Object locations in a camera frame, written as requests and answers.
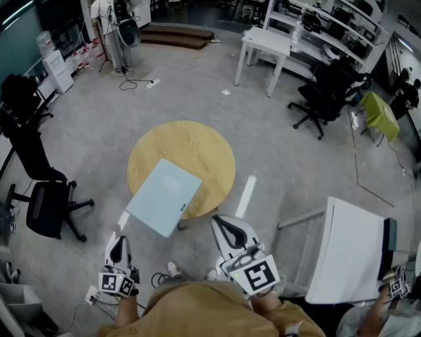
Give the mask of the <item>brown wooden steps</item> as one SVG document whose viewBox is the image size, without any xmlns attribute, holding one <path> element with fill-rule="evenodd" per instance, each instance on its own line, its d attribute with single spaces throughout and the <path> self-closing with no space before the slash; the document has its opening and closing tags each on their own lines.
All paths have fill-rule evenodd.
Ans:
<svg viewBox="0 0 421 337">
<path fill-rule="evenodd" d="M 141 43 L 182 47 L 201 50 L 206 47 L 215 35 L 207 30 L 196 30 L 177 26 L 145 26 L 140 30 Z"/>
</svg>

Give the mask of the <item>light blue square board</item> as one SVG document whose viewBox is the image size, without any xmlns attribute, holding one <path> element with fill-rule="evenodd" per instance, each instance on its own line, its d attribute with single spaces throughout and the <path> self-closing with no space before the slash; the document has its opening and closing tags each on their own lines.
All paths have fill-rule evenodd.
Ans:
<svg viewBox="0 0 421 337">
<path fill-rule="evenodd" d="M 168 238 L 175 231 L 202 180 L 160 159 L 140 186 L 126 211 Z"/>
</svg>

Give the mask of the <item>green cloth covered table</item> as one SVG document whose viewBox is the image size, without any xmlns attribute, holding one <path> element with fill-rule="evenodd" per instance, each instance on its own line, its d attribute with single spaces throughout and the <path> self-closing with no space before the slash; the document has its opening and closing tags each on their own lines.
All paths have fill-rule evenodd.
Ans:
<svg viewBox="0 0 421 337">
<path fill-rule="evenodd" d="M 364 107 L 366 113 L 366 127 L 360 134 L 363 135 L 369 128 L 375 128 L 382 133 L 380 141 L 376 144 L 377 147 L 384 138 L 387 138 L 389 142 L 394 142 L 400 128 L 391 107 L 372 91 L 364 95 L 360 105 Z"/>
</svg>

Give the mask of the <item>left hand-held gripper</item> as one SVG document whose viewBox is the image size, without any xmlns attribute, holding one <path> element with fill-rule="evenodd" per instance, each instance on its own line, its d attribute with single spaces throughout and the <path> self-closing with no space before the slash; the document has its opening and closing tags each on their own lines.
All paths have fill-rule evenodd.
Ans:
<svg viewBox="0 0 421 337">
<path fill-rule="evenodd" d="M 121 236 L 111 240 L 105 249 L 106 265 L 99 273 L 99 291 L 114 297 L 129 297 L 130 290 L 139 284 L 139 271 L 131 266 L 131 262 L 132 255 L 127 237 Z M 116 268 L 116 264 L 128 268 Z"/>
</svg>

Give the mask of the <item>wooden coat stand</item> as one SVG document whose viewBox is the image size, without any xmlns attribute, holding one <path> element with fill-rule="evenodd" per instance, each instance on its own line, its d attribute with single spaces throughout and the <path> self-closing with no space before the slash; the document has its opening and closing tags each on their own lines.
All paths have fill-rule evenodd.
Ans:
<svg viewBox="0 0 421 337">
<path fill-rule="evenodd" d="M 100 41 L 101 47 L 103 49 L 103 53 L 105 55 L 104 61 L 103 61 L 102 65 L 100 66 L 100 69 L 99 69 L 99 72 L 101 72 L 106 64 L 112 66 L 112 59 L 110 58 L 110 55 L 109 55 L 109 50 L 108 50 L 108 47 L 107 47 L 106 39 L 105 39 L 105 36 L 103 34 L 103 25 L 102 25 L 102 22 L 101 22 L 100 18 L 97 19 L 96 26 L 97 26 L 97 33 L 98 33 L 99 41 Z"/>
</svg>

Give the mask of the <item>black office chair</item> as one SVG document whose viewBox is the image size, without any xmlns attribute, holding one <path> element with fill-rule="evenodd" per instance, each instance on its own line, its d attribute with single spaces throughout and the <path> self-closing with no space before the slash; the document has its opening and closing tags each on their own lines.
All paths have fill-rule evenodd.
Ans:
<svg viewBox="0 0 421 337">
<path fill-rule="evenodd" d="M 70 200 L 72 188 L 76 181 L 68 181 L 60 171 L 54 169 L 48 161 L 38 131 L 31 126 L 18 126 L 14 118 L 7 114 L 0 114 L 0 129 L 11 142 L 14 152 L 18 155 L 26 174 L 36 181 L 31 196 L 15 192 L 16 185 L 11 184 L 5 208 L 12 211 L 15 206 L 12 200 L 28 203 L 26 225 L 35 233 L 61 239 L 63 222 L 66 222 L 75 237 L 85 242 L 86 236 L 76 228 L 70 213 L 86 206 L 94 206 L 94 200 L 76 203 Z"/>
<path fill-rule="evenodd" d="M 38 127 L 46 117 L 53 118 L 50 104 L 57 93 L 43 95 L 31 78 L 10 74 L 1 84 L 1 100 L 18 125 Z"/>
<path fill-rule="evenodd" d="M 322 125 L 335 121 L 342 108 L 350 103 L 349 98 L 360 90 L 367 90 L 373 79 L 370 73 L 358 72 L 348 57 L 334 59 L 330 64 L 320 63 L 313 70 L 315 81 L 298 88 L 305 104 L 290 102 L 288 109 L 297 108 L 305 116 L 293 125 L 297 129 L 302 123 L 311 120 L 319 131 L 318 139 L 324 136 Z"/>
</svg>

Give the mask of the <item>white shelving unit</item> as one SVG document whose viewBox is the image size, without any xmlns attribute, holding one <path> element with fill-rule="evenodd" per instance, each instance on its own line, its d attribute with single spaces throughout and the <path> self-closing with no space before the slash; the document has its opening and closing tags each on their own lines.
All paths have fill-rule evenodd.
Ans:
<svg viewBox="0 0 421 337">
<path fill-rule="evenodd" d="M 291 40 L 284 68 L 310 79 L 336 57 L 371 72 L 393 33 L 386 18 L 376 0 L 268 0 L 263 28 Z"/>
</svg>

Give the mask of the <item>white water dispenser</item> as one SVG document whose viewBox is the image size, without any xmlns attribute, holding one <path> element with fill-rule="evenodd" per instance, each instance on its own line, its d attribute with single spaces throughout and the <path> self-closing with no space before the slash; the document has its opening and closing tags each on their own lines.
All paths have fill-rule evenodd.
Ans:
<svg viewBox="0 0 421 337">
<path fill-rule="evenodd" d="M 36 38 L 36 43 L 50 81 L 59 93 L 64 94 L 73 86 L 74 81 L 61 52 L 56 49 L 48 31 L 42 31 Z"/>
</svg>

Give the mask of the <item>round wooden table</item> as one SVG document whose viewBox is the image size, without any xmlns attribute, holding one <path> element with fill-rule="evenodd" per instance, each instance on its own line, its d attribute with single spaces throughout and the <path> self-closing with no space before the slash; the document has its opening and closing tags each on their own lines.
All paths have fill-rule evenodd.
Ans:
<svg viewBox="0 0 421 337">
<path fill-rule="evenodd" d="M 235 181 L 235 158 L 216 130 L 195 121 L 161 124 L 145 133 L 128 159 L 128 185 L 136 193 L 160 159 L 166 159 L 202 180 L 182 220 L 196 219 L 228 196 Z"/>
</svg>

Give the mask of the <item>person's right forearm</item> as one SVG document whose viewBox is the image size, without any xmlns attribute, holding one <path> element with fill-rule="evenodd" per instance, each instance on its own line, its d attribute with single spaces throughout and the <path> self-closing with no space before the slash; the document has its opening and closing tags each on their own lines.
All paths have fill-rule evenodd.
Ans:
<svg viewBox="0 0 421 337">
<path fill-rule="evenodd" d="M 255 294 L 249 300 L 253 311 L 262 316 L 267 315 L 282 305 L 279 295 L 275 291 L 270 291 L 265 295 Z"/>
</svg>

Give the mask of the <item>person's left forearm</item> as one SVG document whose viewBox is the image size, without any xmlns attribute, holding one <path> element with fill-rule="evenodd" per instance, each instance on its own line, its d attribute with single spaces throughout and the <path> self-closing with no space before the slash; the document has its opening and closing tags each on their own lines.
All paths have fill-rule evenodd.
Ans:
<svg viewBox="0 0 421 337">
<path fill-rule="evenodd" d="M 140 318 L 137 309 L 137 296 L 121 298 L 118 305 L 115 326 L 121 328 L 136 322 Z"/>
</svg>

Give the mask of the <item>white square table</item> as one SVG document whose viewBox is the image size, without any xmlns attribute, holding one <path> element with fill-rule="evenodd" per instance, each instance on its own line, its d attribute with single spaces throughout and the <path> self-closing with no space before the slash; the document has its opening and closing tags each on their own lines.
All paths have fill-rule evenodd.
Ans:
<svg viewBox="0 0 421 337">
<path fill-rule="evenodd" d="M 239 56 L 234 85 L 239 85 L 239 79 L 241 76 L 246 51 L 249 50 L 246 65 L 250 65 L 251 53 L 254 49 L 257 50 L 256 59 L 259 58 L 259 53 L 261 51 L 264 51 L 275 56 L 277 60 L 274 75 L 269 83 L 269 87 L 267 89 L 266 94 L 267 97 L 271 97 L 274 88 L 278 82 L 278 78 L 284 66 L 285 60 L 290 55 L 290 39 L 283 35 L 279 35 L 277 33 L 264 30 L 262 28 L 252 27 L 250 30 L 246 31 L 245 35 L 241 39 L 241 42 L 242 47 Z"/>
</svg>

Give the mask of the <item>person's mustard shirt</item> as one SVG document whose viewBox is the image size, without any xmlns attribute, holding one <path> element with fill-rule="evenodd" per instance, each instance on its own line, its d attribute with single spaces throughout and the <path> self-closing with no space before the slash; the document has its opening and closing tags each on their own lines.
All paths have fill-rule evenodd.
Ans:
<svg viewBox="0 0 421 337">
<path fill-rule="evenodd" d="M 298 306 L 282 301 L 262 316 L 231 282 L 161 285 L 144 314 L 121 328 L 105 325 L 95 337 L 326 337 Z"/>
</svg>

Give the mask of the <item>cluster of clear water jugs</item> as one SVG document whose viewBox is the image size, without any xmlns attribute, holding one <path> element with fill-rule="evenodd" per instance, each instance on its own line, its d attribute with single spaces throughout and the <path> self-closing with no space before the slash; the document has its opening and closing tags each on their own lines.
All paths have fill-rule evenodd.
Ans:
<svg viewBox="0 0 421 337">
<path fill-rule="evenodd" d="M 104 52 L 99 38 L 94 38 L 91 43 L 84 44 L 73 52 L 72 61 L 77 70 L 94 70 L 103 60 Z"/>
</svg>

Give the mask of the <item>white rectangular table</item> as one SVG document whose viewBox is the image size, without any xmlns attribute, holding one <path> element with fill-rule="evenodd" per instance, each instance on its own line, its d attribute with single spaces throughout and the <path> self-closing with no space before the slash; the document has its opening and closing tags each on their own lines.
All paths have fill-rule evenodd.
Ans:
<svg viewBox="0 0 421 337">
<path fill-rule="evenodd" d="M 311 304 L 360 303 L 379 294 L 384 218 L 336 197 L 321 209 L 277 225 L 307 223 L 294 281 L 284 290 Z"/>
</svg>

